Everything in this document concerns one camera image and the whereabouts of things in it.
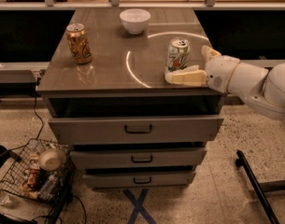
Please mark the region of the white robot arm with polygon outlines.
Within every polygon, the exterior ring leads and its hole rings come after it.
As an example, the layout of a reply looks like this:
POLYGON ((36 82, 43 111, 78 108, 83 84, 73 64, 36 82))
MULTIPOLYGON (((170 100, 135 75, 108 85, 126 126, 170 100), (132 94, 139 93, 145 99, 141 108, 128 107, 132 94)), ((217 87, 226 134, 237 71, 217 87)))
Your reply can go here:
POLYGON ((209 46, 202 47, 205 69, 193 65, 183 70, 165 69, 170 84, 201 87, 237 96, 249 108, 270 119, 285 119, 285 63, 271 70, 221 55, 209 46))

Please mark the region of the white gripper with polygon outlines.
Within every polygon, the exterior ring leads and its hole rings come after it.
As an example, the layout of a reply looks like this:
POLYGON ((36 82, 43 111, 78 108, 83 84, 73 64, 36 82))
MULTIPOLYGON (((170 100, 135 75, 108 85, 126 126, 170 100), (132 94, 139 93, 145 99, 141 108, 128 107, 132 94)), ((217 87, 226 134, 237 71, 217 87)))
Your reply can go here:
POLYGON ((201 87, 207 83, 210 89, 220 93, 227 93, 230 79, 240 60, 221 55, 217 50, 207 45, 202 46, 201 54, 207 62, 206 71, 200 69, 198 65, 192 65, 173 72, 165 70, 165 81, 169 84, 192 87, 201 87))

